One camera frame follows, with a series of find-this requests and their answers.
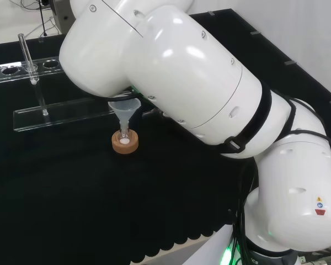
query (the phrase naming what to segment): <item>black cable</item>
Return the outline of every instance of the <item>black cable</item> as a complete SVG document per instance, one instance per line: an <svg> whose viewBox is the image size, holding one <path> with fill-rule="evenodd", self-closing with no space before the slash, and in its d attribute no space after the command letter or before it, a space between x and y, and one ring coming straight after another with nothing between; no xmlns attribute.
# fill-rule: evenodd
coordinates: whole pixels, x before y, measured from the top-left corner
<svg viewBox="0 0 331 265"><path fill-rule="evenodd" d="M28 10L38 10L39 8L35 8L35 9L27 8L27 7L29 7L29 6L31 6L33 4L36 4L36 2L33 2L32 4L29 4L28 6L25 6L23 4L23 0L21 0L21 6L22 6L22 8L25 8L25 9L28 9Z"/></svg>
<svg viewBox="0 0 331 265"><path fill-rule="evenodd" d="M10 1L11 3L15 4L16 6L20 7L20 8L25 8L25 9L27 9L27 10L32 10L32 11L38 10L38 8L37 8L37 9L27 8L27 7L29 7L30 5L34 4L34 3L29 4L28 6L24 6L24 5L20 5L20 4L18 4L18 3L15 3L15 2L13 2L12 0L9 0L9 1Z"/></svg>
<svg viewBox="0 0 331 265"><path fill-rule="evenodd" d="M44 19L43 19L43 12L42 12L42 6L40 4L40 0L38 0L38 4L39 4L39 11L40 11L40 16L42 18L42 25L43 25L43 35L46 37L47 34L45 32L45 25L44 25Z"/></svg>
<svg viewBox="0 0 331 265"><path fill-rule="evenodd" d="M330 256L331 256L331 252L323 254L323 255L313 255L311 260L308 259L307 262L317 261L318 259L322 259L322 258L326 258L326 257L330 257Z"/></svg>
<svg viewBox="0 0 331 265"><path fill-rule="evenodd" d="M314 252L316 252L316 253L319 253L319 254L327 254L327 252L326 251L314 251Z"/></svg>
<svg viewBox="0 0 331 265"><path fill-rule="evenodd" d="M238 211L236 222L233 224L233 236L237 240L237 244L239 245L240 254L241 254L241 261L242 265L250 265L250 256L249 256L249 249L247 246L247 238L245 235L245 212L244 212L244 205L247 198L247 195L253 188L253 183L255 180L256 172L253 175L252 186L248 193L243 191L243 176L245 171L247 170L248 166L252 163L253 158L248 159L247 162L243 165L239 175L238 175Z"/></svg>
<svg viewBox="0 0 331 265"><path fill-rule="evenodd" d="M239 258L237 261L236 261L236 264L235 265L238 265L239 261L241 261L242 258Z"/></svg>
<svg viewBox="0 0 331 265"><path fill-rule="evenodd" d="M45 31L48 31L48 30L53 29L53 28L55 28L55 27L52 26L51 28L48 28L48 29L46 29Z"/></svg>

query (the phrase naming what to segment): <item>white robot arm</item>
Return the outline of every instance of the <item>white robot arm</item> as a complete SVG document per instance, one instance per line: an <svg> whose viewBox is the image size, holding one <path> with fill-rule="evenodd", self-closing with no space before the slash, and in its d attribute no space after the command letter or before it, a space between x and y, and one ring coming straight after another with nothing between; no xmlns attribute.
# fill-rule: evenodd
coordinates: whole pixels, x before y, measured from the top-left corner
<svg viewBox="0 0 331 265"><path fill-rule="evenodd" d="M259 188L248 196L245 225L256 246L278 253L331 246L331 149L318 135L325 135L321 121L304 102L262 84L185 13L191 3L84 1L73 7L78 18L61 47L61 65L96 96L133 84L222 155L254 157ZM287 129L318 134L277 140Z"/></svg>

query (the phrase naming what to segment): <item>glass tube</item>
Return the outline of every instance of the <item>glass tube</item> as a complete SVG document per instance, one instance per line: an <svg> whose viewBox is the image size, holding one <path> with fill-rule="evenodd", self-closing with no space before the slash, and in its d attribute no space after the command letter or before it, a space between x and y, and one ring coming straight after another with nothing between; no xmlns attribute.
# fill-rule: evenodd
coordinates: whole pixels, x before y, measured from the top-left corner
<svg viewBox="0 0 331 265"><path fill-rule="evenodd" d="M26 71L29 74L29 79L31 81L31 84L34 86L37 100L39 102L39 105L42 108L43 115L48 116L48 111L46 109L43 94L42 94L42 91L41 91L40 85L39 85L39 76L36 72L36 66L32 62L31 54L29 53L29 49L28 49L24 34L22 34L22 33L18 34L18 39L19 39L19 42L21 45L24 59L26 61Z"/></svg>

